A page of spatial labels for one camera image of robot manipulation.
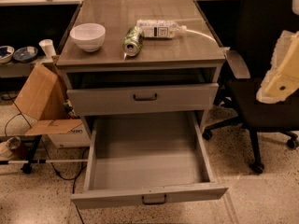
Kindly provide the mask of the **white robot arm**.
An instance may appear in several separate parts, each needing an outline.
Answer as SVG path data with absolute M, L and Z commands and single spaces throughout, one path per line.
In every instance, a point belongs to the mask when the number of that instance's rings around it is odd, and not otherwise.
M 292 12 L 299 15 L 299 0 L 292 0 Z M 299 89 L 299 31 L 284 30 L 278 39 L 256 99 L 264 104 L 285 101 Z

